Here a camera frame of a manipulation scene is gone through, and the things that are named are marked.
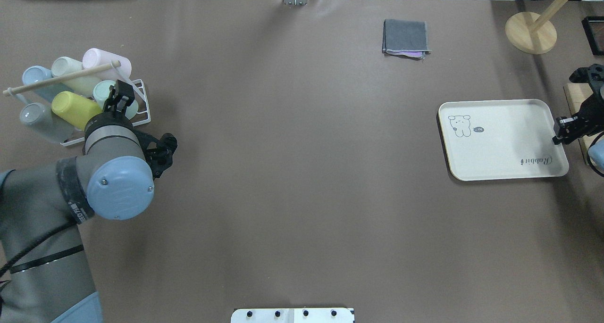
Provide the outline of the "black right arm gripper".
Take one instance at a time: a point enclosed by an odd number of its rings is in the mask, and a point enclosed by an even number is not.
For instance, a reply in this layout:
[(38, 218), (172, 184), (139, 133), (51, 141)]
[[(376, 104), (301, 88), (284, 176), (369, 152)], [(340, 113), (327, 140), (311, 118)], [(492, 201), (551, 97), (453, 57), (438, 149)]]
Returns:
[(552, 142), (554, 145), (568, 145), (578, 138), (590, 134), (590, 123), (584, 117), (557, 117), (554, 120), (554, 136)]

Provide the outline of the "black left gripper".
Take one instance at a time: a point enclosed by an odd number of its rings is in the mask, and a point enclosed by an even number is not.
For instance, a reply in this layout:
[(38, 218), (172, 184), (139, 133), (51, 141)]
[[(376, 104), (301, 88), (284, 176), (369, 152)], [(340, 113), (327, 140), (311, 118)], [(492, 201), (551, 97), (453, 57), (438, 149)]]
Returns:
[[(132, 104), (134, 104), (134, 88), (127, 82), (116, 80), (113, 87), (114, 109), (127, 110)], [(164, 171), (173, 165), (173, 155), (178, 147), (177, 138), (171, 133), (165, 133), (158, 140), (151, 134), (138, 131), (137, 139), (153, 179), (160, 178)]]

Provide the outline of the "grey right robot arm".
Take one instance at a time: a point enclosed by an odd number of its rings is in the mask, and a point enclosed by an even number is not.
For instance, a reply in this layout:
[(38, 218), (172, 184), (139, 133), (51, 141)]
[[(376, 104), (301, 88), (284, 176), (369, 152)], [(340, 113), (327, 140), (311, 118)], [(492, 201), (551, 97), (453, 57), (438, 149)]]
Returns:
[(580, 67), (571, 74), (571, 83), (587, 83), (592, 91), (591, 95), (580, 105), (579, 111), (571, 117), (557, 117), (554, 121), (555, 136), (553, 144), (571, 144), (573, 141), (585, 136), (595, 136), (587, 148), (587, 164), (597, 175), (603, 177), (603, 131), (604, 131), (604, 100), (603, 82), (604, 67), (602, 64), (593, 64), (589, 67)]

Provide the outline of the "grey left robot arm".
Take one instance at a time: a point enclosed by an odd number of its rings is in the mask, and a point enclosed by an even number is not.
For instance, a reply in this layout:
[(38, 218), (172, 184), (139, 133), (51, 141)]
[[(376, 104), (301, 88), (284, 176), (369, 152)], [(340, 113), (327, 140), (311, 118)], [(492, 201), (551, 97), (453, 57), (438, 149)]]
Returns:
[(103, 322), (78, 225), (142, 213), (177, 149), (170, 133), (157, 139), (134, 129), (125, 115), (134, 93), (115, 82), (102, 112), (85, 123), (81, 156), (1, 174), (3, 323)]

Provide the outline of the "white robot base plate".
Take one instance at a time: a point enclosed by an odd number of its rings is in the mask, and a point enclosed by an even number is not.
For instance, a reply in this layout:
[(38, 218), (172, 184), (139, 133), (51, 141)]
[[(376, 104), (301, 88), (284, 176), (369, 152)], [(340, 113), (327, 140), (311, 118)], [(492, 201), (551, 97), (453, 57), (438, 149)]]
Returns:
[(355, 323), (354, 310), (345, 307), (240, 308), (231, 323)]

